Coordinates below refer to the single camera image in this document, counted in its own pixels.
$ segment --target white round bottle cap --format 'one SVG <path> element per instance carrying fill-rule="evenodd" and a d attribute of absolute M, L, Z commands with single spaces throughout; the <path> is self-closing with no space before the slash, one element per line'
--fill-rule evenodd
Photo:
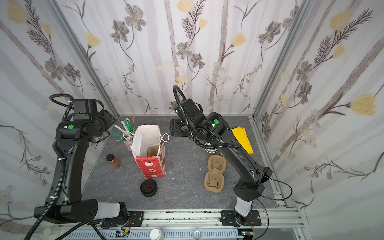
<path fill-rule="evenodd" d="M 157 228 L 154 228 L 154 229 L 152 229 L 149 236 L 151 237 L 151 240 L 160 239 L 160 231 Z"/>

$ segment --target black jar lid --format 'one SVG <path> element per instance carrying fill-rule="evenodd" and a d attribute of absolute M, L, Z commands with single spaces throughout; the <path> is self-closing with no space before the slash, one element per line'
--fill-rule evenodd
<path fill-rule="evenodd" d="M 108 162 L 111 162 L 113 159 L 115 159 L 115 155 L 113 154 L 108 154 L 107 157 L 106 157 L 107 161 Z"/>
<path fill-rule="evenodd" d="M 152 197 L 157 192 L 157 184 L 154 180 L 147 179 L 141 184 L 140 191 L 145 197 Z"/>

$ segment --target paper bag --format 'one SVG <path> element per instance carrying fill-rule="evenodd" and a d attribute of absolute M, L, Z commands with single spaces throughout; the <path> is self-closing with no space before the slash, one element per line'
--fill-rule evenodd
<path fill-rule="evenodd" d="M 157 155 L 147 157 L 148 147 L 159 145 Z M 158 125 L 140 125 L 131 146 L 133 157 L 147 179 L 164 177 L 165 145 Z"/>

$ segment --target yellow napkin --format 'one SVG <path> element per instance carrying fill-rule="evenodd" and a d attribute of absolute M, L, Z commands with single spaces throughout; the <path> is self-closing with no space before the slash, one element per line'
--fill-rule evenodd
<path fill-rule="evenodd" d="M 251 146 L 251 143 L 248 140 L 247 133 L 245 132 L 245 129 L 242 127 L 237 127 L 232 129 L 233 134 L 235 135 L 236 139 L 239 141 L 241 146 L 247 151 L 248 154 L 253 153 L 253 149 Z"/>

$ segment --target wall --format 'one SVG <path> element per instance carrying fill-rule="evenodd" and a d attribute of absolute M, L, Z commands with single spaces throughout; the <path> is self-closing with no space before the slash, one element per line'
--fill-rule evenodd
<path fill-rule="evenodd" d="M 384 233 L 383 13 L 379 0 L 315 1 L 257 115 L 314 240 Z"/>
<path fill-rule="evenodd" d="M 251 114 L 301 1 L 70 1 L 60 8 L 119 114 Z"/>
<path fill-rule="evenodd" d="M 56 164 L 51 145 L 65 108 L 49 95 L 101 96 L 44 1 L 0 1 L 0 29 L 0 238 L 22 239 Z M 82 187 L 103 144 L 88 148 Z M 54 229 L 43 222 L 33 239 L 50 239 Z"/>

